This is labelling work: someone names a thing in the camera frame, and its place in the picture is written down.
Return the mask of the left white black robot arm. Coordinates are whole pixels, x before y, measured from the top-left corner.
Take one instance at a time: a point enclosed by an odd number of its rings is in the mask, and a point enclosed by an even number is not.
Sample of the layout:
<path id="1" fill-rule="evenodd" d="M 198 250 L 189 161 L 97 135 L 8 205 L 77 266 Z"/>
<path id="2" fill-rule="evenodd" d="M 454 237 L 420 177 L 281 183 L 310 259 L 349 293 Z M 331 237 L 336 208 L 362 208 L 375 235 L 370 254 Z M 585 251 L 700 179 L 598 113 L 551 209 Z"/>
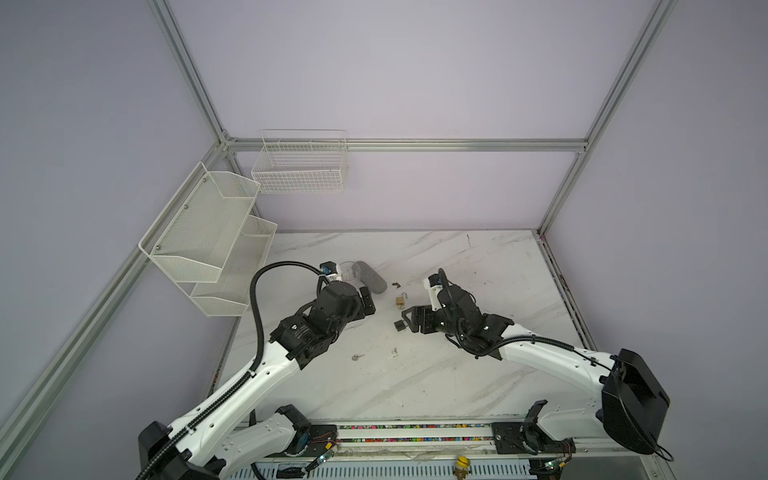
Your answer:
<path id="1" fill-rule="evenodd" d="M 374 313 L 367 287 L 328 282 L 316 298 L 263 335 L 255 357 L 187 414 L 168 425 L 158 421 L 138 438 L 141 479 L 224 479 L 246 464 L 300 453 L 311 423 L 288 404 L 240 429 L 283 381 L 326 353 L 345 327 Z"/>

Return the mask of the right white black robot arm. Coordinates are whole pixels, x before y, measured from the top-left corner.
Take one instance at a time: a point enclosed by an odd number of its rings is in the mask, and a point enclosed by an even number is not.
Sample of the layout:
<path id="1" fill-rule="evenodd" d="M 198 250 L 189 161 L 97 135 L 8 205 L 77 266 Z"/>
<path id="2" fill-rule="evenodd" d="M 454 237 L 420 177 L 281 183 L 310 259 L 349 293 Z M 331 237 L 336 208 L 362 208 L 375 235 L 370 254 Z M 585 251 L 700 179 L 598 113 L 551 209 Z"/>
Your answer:
<path id="1" fill-rule="evenodd" d="M 521 427 L 524 450 L 539 452 L 546 441 L 607 437 L 634 453 L 664 454 L 659 436 L 670 398 L 640 354 L 593 351 L 537 334 L 482 312 L 474 296 L 456 285 L 428 291 L 429 304 L 401 313 L 401 324 L 412 332 L 440 333 L 476 359 L 519 363 L 587 395 L 585 406 L 571 410 L 536 401 Z"/>

